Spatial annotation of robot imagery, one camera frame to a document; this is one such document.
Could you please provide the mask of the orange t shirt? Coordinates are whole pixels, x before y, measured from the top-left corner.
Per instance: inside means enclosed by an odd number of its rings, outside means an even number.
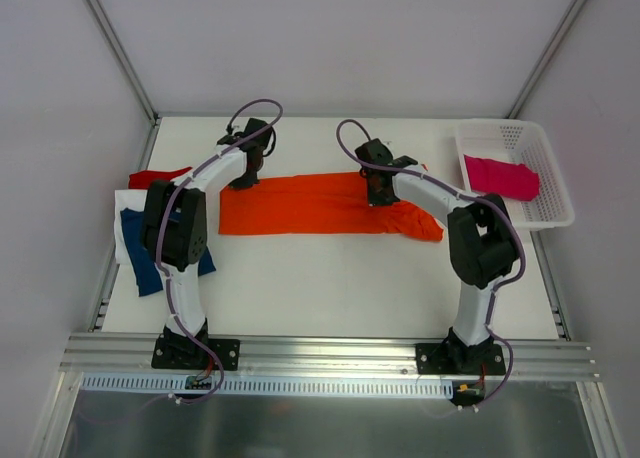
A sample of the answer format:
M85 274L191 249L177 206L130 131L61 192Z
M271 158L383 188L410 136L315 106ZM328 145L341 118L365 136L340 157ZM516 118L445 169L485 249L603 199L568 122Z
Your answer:
M228 236L399 234L440 242L444 229L406 202L371 206L356 172L265 178L250 189L220 193L218 232Z

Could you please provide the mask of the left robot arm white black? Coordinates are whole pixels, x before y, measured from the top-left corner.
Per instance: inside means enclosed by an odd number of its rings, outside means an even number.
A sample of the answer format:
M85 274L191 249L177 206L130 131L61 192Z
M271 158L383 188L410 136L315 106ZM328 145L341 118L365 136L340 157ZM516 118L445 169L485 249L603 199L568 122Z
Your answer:
M218 193L227 186L244 190L258 184L258 172L272 152L274 136L273 126L257 118L249 119L241 131L228 126L212 157L176 179L154 180L149 186L140 241L165 278L169 307L154 347L154 368L186 370L213 362L198 275L207 251L206 192Z

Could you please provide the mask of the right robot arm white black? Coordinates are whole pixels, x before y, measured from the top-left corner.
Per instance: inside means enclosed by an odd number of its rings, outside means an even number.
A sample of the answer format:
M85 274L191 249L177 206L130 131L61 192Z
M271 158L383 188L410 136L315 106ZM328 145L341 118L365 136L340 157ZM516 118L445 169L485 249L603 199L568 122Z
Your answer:
M406 201L446 226L450 263L461 289L454 324L433 357L459 373L473 372L492 358L496 293L523 255L504 201L495 194L468 195L430 176L416 160L395 158L378 139L356 148L355 156L370 204Z

